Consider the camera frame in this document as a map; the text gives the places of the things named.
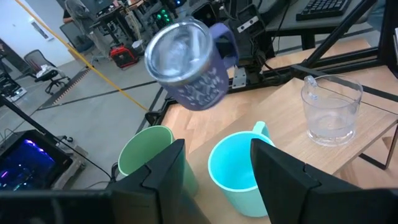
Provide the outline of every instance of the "glass pitcher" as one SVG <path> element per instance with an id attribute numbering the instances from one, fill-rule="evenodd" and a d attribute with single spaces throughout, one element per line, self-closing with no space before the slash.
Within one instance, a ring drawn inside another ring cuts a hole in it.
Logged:
<path id="1" fill-rule="evenodd" d="M 340 146 L 355 135 L 362 85 L 343 75 L 307 76 L 301 91 L 307 134 L 323 146 Z"/>

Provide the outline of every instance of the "light green cup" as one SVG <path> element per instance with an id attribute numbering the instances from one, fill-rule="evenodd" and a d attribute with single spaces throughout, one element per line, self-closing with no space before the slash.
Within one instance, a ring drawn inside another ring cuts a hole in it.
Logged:
<path id="1" fill-rule="evenodd" d="M 127 176 L 158 155 L 174 142 L 171 130 L 165 126 L 152 126 L 137 133 L 123 147 L 119 155 L 119 171 Z M 188 162 L 185 161 L 184 189 L 191 196 L 198 191 L 198 183 Z"/>

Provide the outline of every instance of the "metal mug rim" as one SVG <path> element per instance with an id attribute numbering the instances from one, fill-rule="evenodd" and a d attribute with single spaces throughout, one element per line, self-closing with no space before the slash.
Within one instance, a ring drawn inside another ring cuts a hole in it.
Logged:
<path id="1" fill-rule="evenodd" d="M 155 47 L 157 46 L 157 44 L 159 43 L 159 40 L 165 34 L 170 32 L 171 30 L 178 29 L 179 27 L 182 27 L 182 26 L 195 26 L 196 28 L 198 28 L 200 31 L 202 31 L 204 33 L 206 40 L 207 40 L 207 44 L 208 44 L 207 46 L 203 46 L 203 47 L 206 47 L 206 52 L 203 56 L 204 58 L 206 58 L 206 60 L 204 60 L 200 64 L 200 66 L 199 66 L 200 69 L 198 69 L 198 70 L 192 70 L 192 71 L 189 71 L 189 72 L 187 72 L 181 76 L 177 76 L 177 77 L 164 76 L 163 74 L 161 74 L 157 71 L 154 64 L 151 62 L 153 51 L 154 51 Z M 191 78 L 196 78 L 196 76 L 200 75 L 201 72 L 204 72 L 206 70 L 204 67 L 207 68 L 208 65 L 210 64 L 209 62 L 211 60 L 211 54 L 213 52 L 213 47 L 214 47 L 213 37 L 210 33 L 210 29 L 204 23 L 202 23 L 196 19 L 195 20 L 191 19 L 189 21 L 176 22 L 174 24 L 171 24 L 171 25 L 161 29 L 149 42 L 149 44 L 146 48 L 146 51 L 145 51 L 145 55 L 144 55 L 145 67 L 148 70 L 149 75 L 152 76 L 153 78 L 155 78 L 160 83 L 171 84 L 171 83 L 184 82 Z"/>

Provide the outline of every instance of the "cyan mug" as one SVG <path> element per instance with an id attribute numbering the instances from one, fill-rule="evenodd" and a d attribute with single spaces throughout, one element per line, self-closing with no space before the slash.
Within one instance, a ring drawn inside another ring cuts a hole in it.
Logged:
<path id="1" fill-rule="evenodd" d="M 252 131 L 234 133 L 221 140 L 210 154 L 208 170 L 211 179 L 238 212 L 249 217 L 264 217 L 268 214 L 250 158 L 252 139 L 261 139 L 275 146 L 267 125 L 259 121 Z"/>

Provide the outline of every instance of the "mug handle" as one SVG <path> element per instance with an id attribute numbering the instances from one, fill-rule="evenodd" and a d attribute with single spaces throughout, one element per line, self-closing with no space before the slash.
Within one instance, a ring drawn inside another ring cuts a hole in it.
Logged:
<path id="1" fill-rule="evenodd" d="M 263 121 L 258 121 L 258 122 L 254 125 L 253 132 L 254 132 L 254 133 L 258 133 L 258 134 L 263 134 L 263 135 L 265 135 L 267 138 L 271 139 L 271 137 L 269 136 L 268 127 L 267 127 L 266 123 L 263 122 Z"/>
<path id="2" fill-rule="evenodd" d="M 234 47 L 233 56 L 223 58 L 225 68 L 229 69 L 230 67 L 237 65 L 239 63 L 239 52 L 232 31 L 226 25 L 219 22 L 210 27 L 210 34 L 213 37 L 213 40 L 220 38 L 222 35 L 225 36 Z"/>

